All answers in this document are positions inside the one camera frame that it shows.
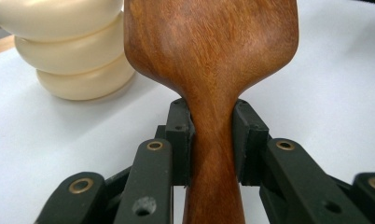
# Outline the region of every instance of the white table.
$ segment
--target white table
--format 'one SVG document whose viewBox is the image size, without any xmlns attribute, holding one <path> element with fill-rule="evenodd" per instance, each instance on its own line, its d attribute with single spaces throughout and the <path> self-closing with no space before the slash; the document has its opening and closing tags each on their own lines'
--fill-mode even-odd
<svg viewBox="0 0 375 224">
<path fill-rule="evenodd" d="M 330 175 L 351 183 L 375 172 L 375 5 L 299 1 L 299 50 L 241 98 L 273 137 L 299 142 Z M 178 95 L 137 75 L 105 98 L 70 102 L 47 93 L 16 50 L 0 54 L 0 224 L 33 223 L 69 175 L 105 178 L 132 165 Z M 242 188 L 247 223 L 268 223 L 257 188 Z M 174 222 L 184 190 L 176 188 Z"/>
</svg>

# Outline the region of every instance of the spatula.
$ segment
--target spatula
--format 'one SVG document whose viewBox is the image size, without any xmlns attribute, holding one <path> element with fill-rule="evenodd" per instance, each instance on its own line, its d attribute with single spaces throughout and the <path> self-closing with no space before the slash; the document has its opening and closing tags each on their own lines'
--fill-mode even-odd
<svg viewBox="0 0 375 224">
<path fill-rule="evenodd" d="M 185 98 L 196 128 L 184 223 L 244 223 L 231 113 L 244 90 L 294 56 L 296 0 L 125 0 L 124 7 L 130 64 Z"/>
</svg>

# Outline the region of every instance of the wooden handle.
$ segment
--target wooden handle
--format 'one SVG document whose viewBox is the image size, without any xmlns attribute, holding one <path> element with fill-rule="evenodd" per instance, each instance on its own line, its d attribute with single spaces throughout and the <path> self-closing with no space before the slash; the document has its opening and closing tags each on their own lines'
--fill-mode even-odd
<svg viewBox="0 0 375 224">
<path fill-rule="evenodd" d="M 141 74 L 177 91 L 196 127 L 185 223 L 244 223 L 231 113 L 298 45 L 296 0 L 126 0 L 124 40 Z"/>
</svg>

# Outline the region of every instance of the wooden spatula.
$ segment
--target wooden spatula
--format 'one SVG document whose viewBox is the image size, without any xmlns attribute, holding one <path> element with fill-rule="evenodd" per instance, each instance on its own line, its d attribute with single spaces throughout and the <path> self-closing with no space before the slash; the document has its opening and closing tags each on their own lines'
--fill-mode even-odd
<svg viewBox="0 0 375 224">
<path fill-rule="evenodd" d="M 185 223 L 244 223 L 232 109 L 292 59 L 298 39 L 296 0 L 125 0 L 129 62 L 184 97 L 196 128 Z"/>
</svg>

